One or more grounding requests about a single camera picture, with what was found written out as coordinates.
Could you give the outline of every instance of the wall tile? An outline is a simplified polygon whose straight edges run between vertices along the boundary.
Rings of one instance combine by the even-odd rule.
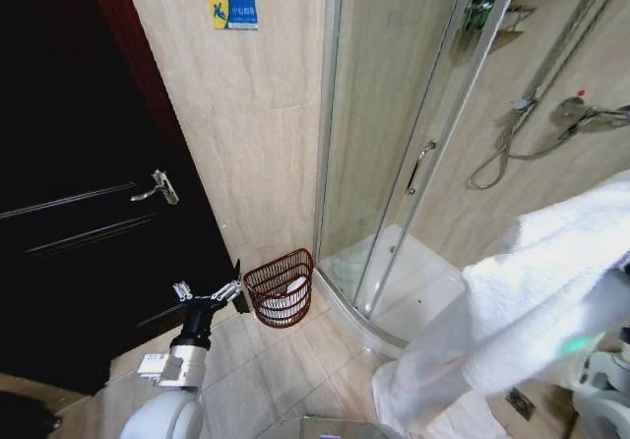
[[[325,0],[256,0],[215,31],[207,0],[134,0],[232,258],[312,244]]]

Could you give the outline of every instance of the shower faucet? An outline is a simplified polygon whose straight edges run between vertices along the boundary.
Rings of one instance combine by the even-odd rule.
[[[556,112],[563,117],[576,118],[575,124],[566,130],[566,133],[575,133],[584,130],[587,126],[603,124],[612,127],[623,127],[630,125],[630,104],[608,109],[595,105],[587,105],[578,96],[565,99],[556,109]]]

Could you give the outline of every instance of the shower door handle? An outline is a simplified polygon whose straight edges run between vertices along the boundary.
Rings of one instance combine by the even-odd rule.
[[[409,183],[407,184],[407,191],[405,192],[408,195],[415,194],[416,188],[413,186],[413,181],[415,180],[415,175],[417,174],[417,171],[420,168],[420,165],[422,164],[424,157],[429,153],[429,151],[432,151],[436,148],[437,148],[437,144],[435,143],[435,141],[429,141],[424,145],[424,147],[420,151],[420,155],[417,156],[417,160],[415,161],[415,165],[413,166],[413,172],[411,173],[411,177],[409,178]]]

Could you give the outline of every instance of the door handle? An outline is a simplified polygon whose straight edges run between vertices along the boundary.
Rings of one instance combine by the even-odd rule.
[[[151,176],[156,181],[156,186],[154,186],[151,190],[146,191],[145,193],[141,193],[140,195],[134,195],[130,198],[130,201],[143,201],[153,196],[155,193],[161,193],[164,195],[164,199],[169,205],[176,205],[179,203],[179,197],[177,193],[175,193],[175,189],[170,184],[168,177],[166,176],[166,172],[161,170],[154,171]]]
[[[407,184],[407,191],[405,192],[408,195],[414,195],[415,191],[417,190],[413,186],[413,181],[415,180],[415,175],[417,174],[417,171],[420,168],[420,165],[422,164],[422,160],[429,153],[429,151],[432,151],[436,148],[437,148],[437,144],[435,143],[435,141],[429,141],[424,145],[424,147],[420,151],[420,155],[417,156],[417,160],[415,161],[415,165],[413,166],[413,172],[411,173],[409,183]]]

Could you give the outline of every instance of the shower hose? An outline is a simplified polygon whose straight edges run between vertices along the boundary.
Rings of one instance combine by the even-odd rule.
[[[572,48],[558,65],[555,73],[550,78],[547,85],[542,89],[542,83],[545,81],[549,72],[554,68],[556,62],[560,59],[560,56],[563,54],[564,49],[570,42],[578,26],[582,23],[582,21],[585,19],[586,15],[596,2],[596,0],[581,1],[580,5],[573,14],[571,21],[569,22],[563,33],[558,37],[558,40],[556,41],[553,48],[542,63],[540,69],[536,73],[534,83],[530,85],[531,91],[526,94],[527,97],[521,99],[521,101],[524,102],[525,105],[523,105],[520,109],[517,109],[516,112],[518,114],[516,115],[514,121],[512,122],[510,127],[508,127],[508,129],[506,129],[505,132],[499,137],[496,152],[494,152],[488,159],[486,159],[468,178],[467,185],[469,187],[476,190],[487,190],[488,188],[492,188],[493,186],[498,184],[505,176],[505,172],[511,158],[517,160],[534,160],[536,158],[544,157],[569,142],[573,137],[578,134],[580,129],[584,127],[583,125],[585,121],[589,121],[596,116],[596,114],[592,112],[592,109],[589,108],[582,116],[580,116],[576,120],[574,124],[572,124],[568,129],[558,135],[557,142],[551,144],[545,149],[534,152],[532,154],[524,155],[516,155],[511,153],[514,139],[523,129],[524,125],[528,122],[530,116],[536,110],[537,105],[542,102],[542,99],[546,96],[547,92],[555,84],[562,71],[565,69],[571,58],[575,55],[576,51],[578,50],[586,36],[595,27],[596,23],[599,21],[603,12],[606,10],[611,1],[612,0],[602,1],[598,10],[591,18],[590,22],[586,25],[580,36],[576,39]],[[489,183],[478,183],[479,174],[482,173],[483,170],[486,169],[496,159],[499,159],[499,171],[496,177]]]

